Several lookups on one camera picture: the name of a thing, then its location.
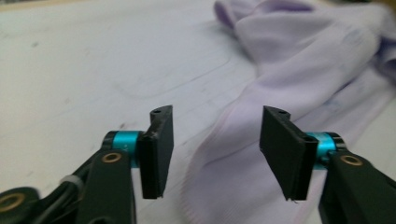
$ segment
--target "blue metal joint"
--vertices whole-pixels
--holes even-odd
[[[116,133],[113,139],[113,149],[121,149],[128,152],[131,167],[138,168],[138,155],[137,155],[137,138],[139,137],[139,131],[119,131]]]
[[[315,170],[324,170],[326,167],[323,163],[326,163],[330,159],[329,155],[336,150],[336,145],[332,137],[328,133],[306,133],[309,136],[315,137],[318,139],[318,148],[317,148],[317,158],[315,162],[314,169]]]

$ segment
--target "light purple towel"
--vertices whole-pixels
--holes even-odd
[[[259,150],[262,106],[289,111],[306,132],[339,133],[351,148],[396,93],[391,12],[283,0],[218,1],[215,11],[258,76],[194,154],[182,190],[187,217],[200,224],[304,223],[326,172],[314,172],[306,202],[285,201]]]

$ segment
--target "crumpled cloth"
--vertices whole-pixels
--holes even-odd
[[[262,106],[291,113],[305,132],[335,132],[349,148],[395,96],[396,26],[381,5],[315,8],[284,0],[217,1],[216,15],[257,64],[192,157],[182,189],[191,223],[304,223],[307,201],[286,201],[259,149]]]

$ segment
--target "black plastic housing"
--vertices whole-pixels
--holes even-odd
[[[40,198],[36,189],[15,188],[0,194],[0,223],[24,223],[41,212]]]
[[[284,110],[265,106],[260,148],[286,199],[305,200],[318,140],[303,133]]]
[[[396,223],[394,180],[347,150],[333,154],[328,169],[319,204],[323,224]]]
[[[172,106],[150,112],[151,125],[137,139],[143,198],[163,196],[174,147]]]
[[[98,154],[92,161],[76,224],[136,223],[132,185],[126,151]]]

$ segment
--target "lavender cloth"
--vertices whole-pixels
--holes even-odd
[[[218,1],[258,77],[220,117],[195,152],[182,200],[192,223],[304,223],[308,200],[286,202],[259,151],[262,106],[291,113],[302,130],[336,132],[352,147],[395,96],[396,27],[379,5],[318,8],[291,1]]]

